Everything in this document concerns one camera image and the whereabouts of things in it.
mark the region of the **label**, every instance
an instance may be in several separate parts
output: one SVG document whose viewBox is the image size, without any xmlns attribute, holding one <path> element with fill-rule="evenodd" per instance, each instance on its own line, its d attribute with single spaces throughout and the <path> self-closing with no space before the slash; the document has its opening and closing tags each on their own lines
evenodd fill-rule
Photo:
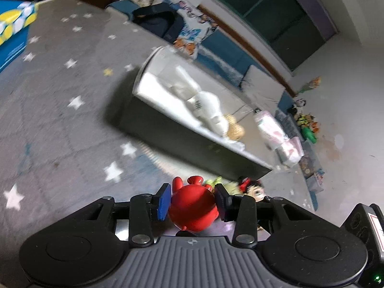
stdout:
<svg viewBox="0 0 384 288">
<path fill-rule="evenodd" d="M 377 239 L 379 240 L 381 251 L 384 252 L 384 234 L 383 228 L 380 225 L 379 219 L 376 215 L 368 213 L 369 219 L 371 220 L 373 229 L 375 230 Z"/>
</svg>

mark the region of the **red plush toy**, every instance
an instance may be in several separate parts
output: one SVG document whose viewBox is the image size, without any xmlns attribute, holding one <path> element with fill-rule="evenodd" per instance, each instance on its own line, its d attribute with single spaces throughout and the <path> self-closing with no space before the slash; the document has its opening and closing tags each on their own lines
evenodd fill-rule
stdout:
<svg viewBox="0 0 384 288">
<path fill-rule="evenodd" d="M 168 209 L 170 219 L 181 230 L 201 232 L 218 217 L 212 186 L 202 186 L 203 178 L 188 178 L 189 185 L 175 177 L 172 181 L 172 198 Z"/>
</svg>

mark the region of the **window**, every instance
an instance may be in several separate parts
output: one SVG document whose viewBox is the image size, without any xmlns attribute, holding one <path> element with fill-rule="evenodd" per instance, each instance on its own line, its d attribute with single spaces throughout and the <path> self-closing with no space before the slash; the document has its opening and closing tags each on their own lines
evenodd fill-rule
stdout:
<svg viewBox="0 0 384 288">
<path fill-rule="evenodd" d="M 219 0 L 257 32 L 294 70 L 324 43 L 296 0 Z"/>
</svg>

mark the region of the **blue box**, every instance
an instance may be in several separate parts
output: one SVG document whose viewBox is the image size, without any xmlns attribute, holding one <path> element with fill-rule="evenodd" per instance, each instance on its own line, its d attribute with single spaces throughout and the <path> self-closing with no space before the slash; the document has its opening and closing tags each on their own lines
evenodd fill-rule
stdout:
<svg viewBox="0 0 384 288">
<path fill-rule="evenodd" d="M 0 0 L 0 72 L 24 51 L 29 24 L 36 16 L 34 3 Z"/>
</svg>

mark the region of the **backpack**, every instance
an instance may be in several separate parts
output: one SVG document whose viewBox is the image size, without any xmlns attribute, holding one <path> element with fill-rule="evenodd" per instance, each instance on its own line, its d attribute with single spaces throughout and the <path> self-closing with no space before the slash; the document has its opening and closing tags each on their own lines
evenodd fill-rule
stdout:
<svg viewBox="0 0 384 288">
<path fill-rule="evenodd" d="M 167 3 L 140 7 L 132 12 L 132 22 L 173 43 L 184 27 L 184 19 Z"/>
</svg>

